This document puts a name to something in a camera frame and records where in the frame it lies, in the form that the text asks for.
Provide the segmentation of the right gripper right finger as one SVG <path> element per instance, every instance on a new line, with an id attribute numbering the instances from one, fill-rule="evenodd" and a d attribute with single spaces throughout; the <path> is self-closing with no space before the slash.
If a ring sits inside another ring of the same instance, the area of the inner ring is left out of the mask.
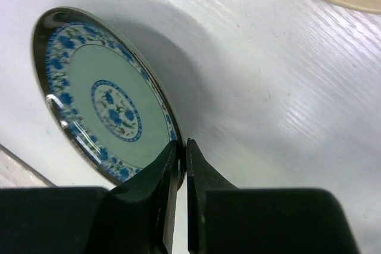
<path id="1" fill-rule="evenodd" d="M 186 145 L 188 251 L 236 253 L 233 233 L 239 224 L 239 189 L 223 177 L 202 154 L 196 140 Z"/>

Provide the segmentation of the blue green floral plate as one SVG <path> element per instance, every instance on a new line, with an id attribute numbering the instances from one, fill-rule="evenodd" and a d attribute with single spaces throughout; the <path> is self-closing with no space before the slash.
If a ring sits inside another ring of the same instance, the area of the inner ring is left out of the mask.
<path id="1" fill-rule="evenodd" d="M 142 54 L 116 28 L 73 7 L 37 20 L 36 78 L 57 124 L 103 178 L 120 184 L 170 141 L 185 144 L 173 107 Z"/>

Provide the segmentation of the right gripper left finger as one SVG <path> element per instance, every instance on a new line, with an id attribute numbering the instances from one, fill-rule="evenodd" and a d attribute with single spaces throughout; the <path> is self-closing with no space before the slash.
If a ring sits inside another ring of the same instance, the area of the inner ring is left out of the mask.
<path id="1" fill-rule="evenodd" d="M 142 171 L 108 193 L 109 253 L 171 253 L 179 180 L 178 142 L 170 141 Z"/>

